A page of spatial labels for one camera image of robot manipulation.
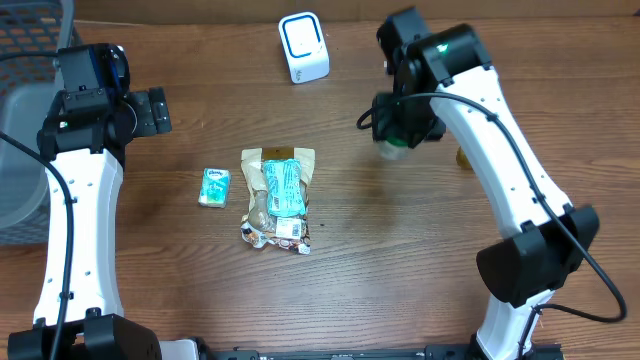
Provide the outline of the yellow drink bottle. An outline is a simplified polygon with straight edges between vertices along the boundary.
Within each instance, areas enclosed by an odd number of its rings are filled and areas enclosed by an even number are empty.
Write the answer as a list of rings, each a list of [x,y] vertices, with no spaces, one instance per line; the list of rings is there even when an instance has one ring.
[[[461,147],[456,152],[456,163],[463,170],[471,170],[472,165]]]

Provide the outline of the green lid jar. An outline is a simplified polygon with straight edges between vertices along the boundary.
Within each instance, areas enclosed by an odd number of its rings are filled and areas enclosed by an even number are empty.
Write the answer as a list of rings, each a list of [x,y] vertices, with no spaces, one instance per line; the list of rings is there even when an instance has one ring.
[[[408,155],[408,144],[398,138],[389,137],[377,143],[380,156],[386,160],[401,160]]]

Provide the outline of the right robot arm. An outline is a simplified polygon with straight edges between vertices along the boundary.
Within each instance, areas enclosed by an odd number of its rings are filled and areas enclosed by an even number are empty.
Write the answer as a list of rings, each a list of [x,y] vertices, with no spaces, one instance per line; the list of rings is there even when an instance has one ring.
[[[543,307],[575,272],[599,229],[537,160],[515,121],[485,46],[466,24],[434,33],[415,8],[389,15],[376,34],[394,78],[358,127],[389,159],[451,133],[493,210],[501,238],[476,264],[490,291],[485,319],[466,345],[429,345],[429,359],[559,359],[536,345]]]

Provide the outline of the brown nut pouch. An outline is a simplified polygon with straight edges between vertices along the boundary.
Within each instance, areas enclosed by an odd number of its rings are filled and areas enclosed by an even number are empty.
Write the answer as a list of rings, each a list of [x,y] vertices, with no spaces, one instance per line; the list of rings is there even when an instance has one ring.
[[[263,173],[263,164],[268,160],[297,159],[301,164],[301,192],[306,205],[306,214],[295,217],[275,217],[267,211],[268,187]],[[268,147],[245,149],[241,154],[241,169],[250,193],[249,212],[243,218],[253,228],[274,236],[279,218],[304,219],[308,213],[308,187],[315,170],[316,152],[311,148]]]

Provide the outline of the teal snack packet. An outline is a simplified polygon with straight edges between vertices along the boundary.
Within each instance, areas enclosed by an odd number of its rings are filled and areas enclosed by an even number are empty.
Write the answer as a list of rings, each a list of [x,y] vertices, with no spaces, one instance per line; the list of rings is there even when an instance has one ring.
[[[275,217],[306,214],[301,192],[301,164],[297,159],[268,160],[263,173],[268,187],[267,211]]]

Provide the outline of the teal tissue pack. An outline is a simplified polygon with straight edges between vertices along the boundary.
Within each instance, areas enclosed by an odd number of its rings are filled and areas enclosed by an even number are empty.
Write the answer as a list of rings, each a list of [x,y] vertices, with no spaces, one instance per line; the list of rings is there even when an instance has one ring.
[[[205,168],[198,203],[205,207],[224,208],[230,191],[231,173],[226,169]]]

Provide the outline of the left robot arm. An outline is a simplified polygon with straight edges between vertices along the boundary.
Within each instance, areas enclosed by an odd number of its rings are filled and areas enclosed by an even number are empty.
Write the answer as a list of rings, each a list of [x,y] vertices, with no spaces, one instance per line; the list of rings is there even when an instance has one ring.
[[[125,318],[115,274],[115,215],[127,145],[171,131],[164,91],[133,92],[123,49],[101,43],[55,54],[63,80],[37,133],[50,194],[45,279],[30,330],[11,359],[159,359],[157,336]]]

